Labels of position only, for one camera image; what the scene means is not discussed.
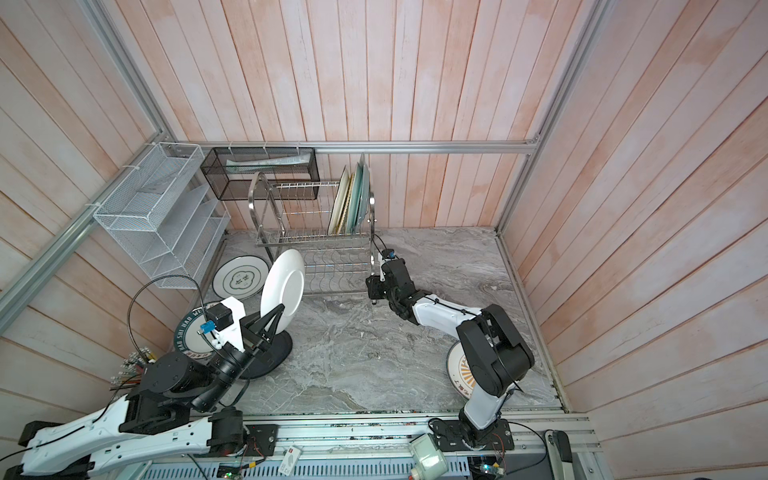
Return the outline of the orange sunburst plate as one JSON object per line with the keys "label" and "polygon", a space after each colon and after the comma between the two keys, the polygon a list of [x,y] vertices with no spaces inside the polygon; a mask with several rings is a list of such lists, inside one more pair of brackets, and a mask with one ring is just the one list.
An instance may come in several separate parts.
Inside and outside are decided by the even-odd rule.
{"label": "orange sunburst plate", "polygon": [[456,391],[469,400],[476,386],[476,381],[460,342],[456,342],[450,348],[446,358],[446,368]]}
{"label": "orange sunburst plate", "polygon": [[276,332],[281,333],[290,324],[303,297],[305,286],[305,264],[302,254],[296,249],[282,252],[272,265],[261,295],[260,314],[265,316],[279,304],[284,311],[276,323]]}

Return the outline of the steel wire dish rack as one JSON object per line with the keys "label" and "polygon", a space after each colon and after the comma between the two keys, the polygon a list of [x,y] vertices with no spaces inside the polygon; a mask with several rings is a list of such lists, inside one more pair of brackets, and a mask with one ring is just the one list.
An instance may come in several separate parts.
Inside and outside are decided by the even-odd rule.
{"label": "steel wire dish rack", "polygon": [[327,234],[338,184],[339,180],[319,180],[275,188],[264,174],[251,183],[249,209],[260,244],[272,261],[288,249],[302,254],[307,294],[364,293],[366,279],[379,272],[371,186],[359,231]]}

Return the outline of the grey green plate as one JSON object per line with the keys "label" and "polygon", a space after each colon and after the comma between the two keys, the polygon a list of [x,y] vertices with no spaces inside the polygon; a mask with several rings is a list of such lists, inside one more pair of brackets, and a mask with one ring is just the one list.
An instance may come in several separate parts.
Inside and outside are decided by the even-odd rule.
{"label": "grey green plate", "polygon": [[364,154],[361,155],[361,158],[358,162],[359,164],[359,174],[357,177],[359,178],[360,182],[358,185],[358,192],[357,192],[357,211],[355,214],[355,222],[351,229],[353,233],[357,233],[363,223],[363,220],[365,219],[365,216],[367,214],[369,202],[370,202],[370,169],[368,167],[366,157]]}

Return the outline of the cream floral plate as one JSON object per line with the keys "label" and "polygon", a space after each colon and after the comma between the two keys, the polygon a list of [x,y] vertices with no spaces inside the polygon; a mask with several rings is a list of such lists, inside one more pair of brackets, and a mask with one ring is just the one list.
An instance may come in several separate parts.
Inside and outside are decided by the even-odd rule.
{"label": "cream floral plate", "polygon": [[331,211],[330,222],[327,234],[336,235],[341,221],[342,210],[345,205],[345,198],[348,193],[350,183],[349,170],[345,167],[339,180],[336,197],[334,199],[333,209]]}

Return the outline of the light teal flower plate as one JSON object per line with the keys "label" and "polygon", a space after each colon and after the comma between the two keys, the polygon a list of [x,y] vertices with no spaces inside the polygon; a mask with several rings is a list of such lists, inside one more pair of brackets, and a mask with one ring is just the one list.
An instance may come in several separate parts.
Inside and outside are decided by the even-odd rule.
{"label": "light teal flower plate", "polygon": [[345,223],[345,233],[352,234],[355,230],[358,217],[358,209],[360,203],[360,194],[363,183],[363,166],[362,162],[358,162],[356,165],[356,171],[354,180],[350,188],[350,196],[347,209],[347,218]]}

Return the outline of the yellow woven plate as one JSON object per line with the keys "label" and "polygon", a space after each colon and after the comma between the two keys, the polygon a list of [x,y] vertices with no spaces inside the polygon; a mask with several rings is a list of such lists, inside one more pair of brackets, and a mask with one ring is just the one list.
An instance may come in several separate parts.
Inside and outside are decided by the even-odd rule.
{"label": "yellow woven plate", "polygon": [[352,184],[353,184],[353,181],[350,180],[348,182],[348,188],[347,188],[347,191],[346,191],[346,194],[345,194],[345,197],[344,197],[344,201],[343,201],[343,204],[342,204],[342,210],[341,210],[339,222],[338,222],[338,225],[337,225],[337,230],[336,230],[336,234],[337,235],[345,235],[346,234],[346,223],[347,223],[349,205],[350,205],[350,201],[351,201]]}

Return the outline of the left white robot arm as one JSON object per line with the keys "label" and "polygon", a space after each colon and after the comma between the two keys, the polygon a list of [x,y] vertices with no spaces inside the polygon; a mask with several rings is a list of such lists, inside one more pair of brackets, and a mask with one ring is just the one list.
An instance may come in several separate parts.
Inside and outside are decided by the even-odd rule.
{"label": "left white robot arm", "polygon": [[176,454],[239,456],[253,442],[243,414],[219,409],[245,370],[268,352],[285,307],[239,321],[247,346],[225,343],[206,363],[171,352],[102,410],[66,424],[33,421],[19,439],[8,479],[89,479],[117,467]]}

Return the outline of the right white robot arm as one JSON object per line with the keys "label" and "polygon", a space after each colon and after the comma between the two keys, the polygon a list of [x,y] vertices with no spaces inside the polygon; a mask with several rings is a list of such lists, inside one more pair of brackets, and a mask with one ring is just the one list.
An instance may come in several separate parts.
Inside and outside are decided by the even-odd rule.
{"label": "right white robot arm", "polygon": [[511,386],[534,367],[531,348],[501,306],[470,308],[417,288],[393,250],[381,254],[380,270],[366,279],[370,300],[385,300],[401,319],[458,340],[475,380],[458,428],[466,442],[481,439],[496,426]]}

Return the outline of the dark navy plate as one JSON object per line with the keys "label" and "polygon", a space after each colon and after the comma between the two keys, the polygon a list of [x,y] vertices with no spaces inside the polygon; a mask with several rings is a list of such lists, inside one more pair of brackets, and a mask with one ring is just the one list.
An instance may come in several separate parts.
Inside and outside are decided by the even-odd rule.
{"label": "dark navy plate", "polygon": [[264,377],[280,366],[291,354],[293,339],[288,331],[278,333],[266,351],[259,351],[251,364],[242,372],[243,380]]}

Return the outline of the white plate black clover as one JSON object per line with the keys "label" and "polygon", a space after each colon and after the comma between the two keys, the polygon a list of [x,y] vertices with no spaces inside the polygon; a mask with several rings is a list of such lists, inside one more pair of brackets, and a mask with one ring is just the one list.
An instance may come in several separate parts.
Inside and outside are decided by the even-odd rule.
{"label": "white plate black clover", "polygon": [[223,264],[212,281],[214,293],[221,298],[246,299],[262,292],[270,266],[254,255],[233,258]]}

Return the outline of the green rim lettered plate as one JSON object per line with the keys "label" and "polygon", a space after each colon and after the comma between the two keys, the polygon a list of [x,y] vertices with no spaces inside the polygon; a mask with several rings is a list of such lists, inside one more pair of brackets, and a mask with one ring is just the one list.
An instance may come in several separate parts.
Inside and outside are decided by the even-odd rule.
{"label": "green rim lettered plate", "polygon": [[213,348],[199,334],[205,321],[201,307],[189,311],[174,330],[174,348],[192,359],[207,361],[213,355]]}

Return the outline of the red pencil holder cup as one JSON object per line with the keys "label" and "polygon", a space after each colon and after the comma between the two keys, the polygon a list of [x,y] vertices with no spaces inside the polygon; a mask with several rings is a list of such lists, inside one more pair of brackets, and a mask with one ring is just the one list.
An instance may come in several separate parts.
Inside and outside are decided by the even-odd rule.
{"label": "red pencil holder cup", "polygon": [[140,384],[148,367],[157,360],[157,357],[147,348],[140,353],[133,352],[124,359],[117,374],[111,377],[112,390],[121,390]]}

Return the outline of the white green device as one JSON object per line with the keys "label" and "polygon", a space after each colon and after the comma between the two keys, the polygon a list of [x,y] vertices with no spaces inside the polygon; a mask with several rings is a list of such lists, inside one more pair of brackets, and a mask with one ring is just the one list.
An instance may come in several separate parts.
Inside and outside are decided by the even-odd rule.
{"label": "white green device", "polygon": [[412,440],[409,452],[414,461],[409,478],[411,480],[435,480],[448,472],[444,454],[437,448],[430,434],[423,434]]}

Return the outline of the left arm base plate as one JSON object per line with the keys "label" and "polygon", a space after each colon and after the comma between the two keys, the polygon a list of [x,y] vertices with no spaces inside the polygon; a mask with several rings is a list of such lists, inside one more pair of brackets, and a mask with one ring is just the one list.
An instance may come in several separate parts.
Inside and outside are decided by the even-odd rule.
{"label": "left arm base plate", "polygon": [[278,439],[278,424],[246,424],[242,445],[230,457],[266,458],[274,454]]}

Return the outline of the black mesh wall basket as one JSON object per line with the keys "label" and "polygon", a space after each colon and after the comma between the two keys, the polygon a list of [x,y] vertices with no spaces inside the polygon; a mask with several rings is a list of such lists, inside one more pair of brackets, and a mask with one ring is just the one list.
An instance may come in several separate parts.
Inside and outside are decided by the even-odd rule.
{"label": "black mesh wall basket", "polygon": [[201,171],[222,201],[245,201],[259,174],[275,187],[320,180],[316,153],[308,147],[214,147]]}

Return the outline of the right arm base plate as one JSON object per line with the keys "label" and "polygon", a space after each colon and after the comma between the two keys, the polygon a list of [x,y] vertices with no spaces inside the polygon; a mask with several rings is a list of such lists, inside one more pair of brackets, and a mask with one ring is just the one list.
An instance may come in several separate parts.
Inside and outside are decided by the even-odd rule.
{"label": "right arm base plate", "polygon": [[442,452],[460,452],[469,450],[498,450],[506,452],[514,449],[514,441],[509,429],[509,422],[497,419],[485,429],[476,429],[468,420],[444,420],[432,418],[427,422],[437,448]]}

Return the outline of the aluminium frame rail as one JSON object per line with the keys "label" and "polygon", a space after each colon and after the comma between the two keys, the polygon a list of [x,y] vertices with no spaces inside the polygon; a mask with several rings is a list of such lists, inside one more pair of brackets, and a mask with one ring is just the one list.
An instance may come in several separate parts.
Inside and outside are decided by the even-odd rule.
{"label": "aluminium frame rail", "polygon": [[[96,31],[106,38],[105,43],[111,55],[124,69],[123,75],[128,78],[131,87],[142,88],[140,100],[151,107],[150,113],[159,113],[155,99],[146,87],[146,82],[137,73],[135,63],[126,53],[125,46],[117,37],[116,29],[101,1],[80,1],[78,6],[84,11],[85,17],[91,22]],[[293,141],[273,142],[273,147],[313,148],[318,154],[528,154],[532,157],[543,151],[550,134],[547,129],[556,123],[556,111],[565,105],[578,77],[578,70],[591,53],[591,48],[599,37],[599,30],[604,26],[605,19],[615,7],[613,1],[594,1],[587,8],[587,14],[576,43],[562,74],[556,94],[546,110],[541,128],[534,140],[477,140],[477,141]],[[57,271],[68,261],[75,250],[93,231],[96,221],[95,212],[106,199],[119,188],[130,173],[138,169],[138,165],[155,145],[166,142],[172,134],[168,126],[161,126],[157,133],[145,141],[142,148],[137,150],[129,163],[106,183],[106,185],[88,202],[83,205],[77,216],[62,229],[45,249],[34,258],[17,275],[9,288],[1,294],[1,331],[6,332],[13,325],[22,311],[42,291],[45,285],[54,277]]]}

